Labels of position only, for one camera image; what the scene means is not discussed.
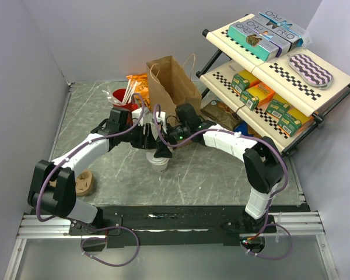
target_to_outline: white container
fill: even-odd
[[[156,150],[149,150],[146,152],[146,158],[151,163],[153,169],[157,172],[164,172],[167,169],[167,164],[169,163],[169,159],[166,157],[158,157],[155,158]]]

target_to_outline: red cup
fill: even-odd
[[[123,97],[125,93],[126,93],[126,89],[117,89],[115,92],[113,92],[113,96],[119,101],[123,101]],[[136,103],[130,102],[126,105],[114,105],[114,107],[125,108],[132,112],[132,111],[135,111],[139,106]]]

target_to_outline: white shelf board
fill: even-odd
[[[254,15],[250,14],[235,22],[242,22],[246,19],[251,19],[252,17],[254,17]],[[231,59],[238,62],[243,68],[251,72],[256,66],[264,63],[264,61],[227,35],[228,28],[231,24],[232,23],[209,32],[206,35],[206,39]]]
[[[278,120],[265,113],[268,103],[254,111],[250,111],[250,109],[240,101],[240,97],[231,88],[230,81],[232,81],[233,75],[242,69],[241,65],[231,60],[222,66],[211,70],[205,75],[202,75],[200,80],[224,103],[226,103],[228,107],[234,112],[237,112],[237,115],[239,115],[257,133],[261,136],[268,136],[274,140],[278,150],[282,152],[300,135],[300,132],[292,137],[283,133],[277,126]]]
[[[239,108],[244,106],[240,101],[240,97],[231,87],[233,75],[239,73],[244,68],[230,60],[220,67],[202,75],[199,79],[205,86],[214,92],[221,101],[223,101],[229,108],[236,112]]]
[[[253,14],[243,17],[241,22],[254,17]],[[206,35],[206,39],[218,47],[243,68],[253,73],[259,80],[271,87],[303,114],[310,116],[328,101],[337,96],[350,83],[350,76],[321,59],[311,51],[302,47],[295,48],[288,55],[307,54],[319,66],[328,70],[334,77],[332,85],[326,90],[320,90],[308,85],[289,65],[288,56],[274,58],[268,62],[256,57],[249,50],[235,42],[227,35],[229,26],[223,26]]]

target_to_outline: checkered pattern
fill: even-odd
[[[321,95],[316,93],[313,89],[309,89],[307,85],[304,85],[300,80],[296,80],[294,76],[290,76],[289,72],[284,72],[283,67],[279,67],[277,63],[269,66],[276,73],[279,73],[281,77],[285,78],[293,86],[296,86],[301,92],[304,92],[305,95],[311,96],[311,99],[316,101]]]
[[[244,48],[242,45],[240,45],[238,42],[234,41],[234,39],[232,39],[231,37],[228,36],[227,34],[228,32],[228,29],[226,31],[222,31],[221,33],[226,37],[228,38],[229,40],[233,41],[236,45],[240,46],[240,48],[244,49],[245,51],[247,51],[248,53],[250,53],[252,56],[254,56],[255,58],[259,59],[259,57],[257,57],[255,54],[253,54],[251,51],[247,50],[246,48]]]
[[[219,83],[228,88],[230,92],[232,92],[235,96],[239,97],[237,93],[232,89],[231,83],[226,78],[224,78],[224,76],[220,72],[213,73],[212,75],[215,77],[215,79],[219,81]]]
[[[267,114],[261,108],[256,108],[255,113],[258,114],[266,123],[268,123],[270,127],[273,127],[278,134],[282,135],[285,139],[288,139],[288,136],[282,132],[278,126],[277,120],[273,116]]]

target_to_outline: gray marble surface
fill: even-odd
[[[78,82],[71,96],[52,158],[57,158],[78,143],[107,118],[111,109],[102,90],[125,88],[126,82]],[[200,91],[202,83],[197,83]],[[209,93],[204,103],[214,99]],[[273,204],[299,205],[298,188],[289,161],[287,189]],[[95,205],[244,205],[250,194],[244,165],[225,152],[189,144],[173,153],[167,170],[152,170],[144,150],[122,143],[89,167],[95,176],[96,191],[82,199]]]

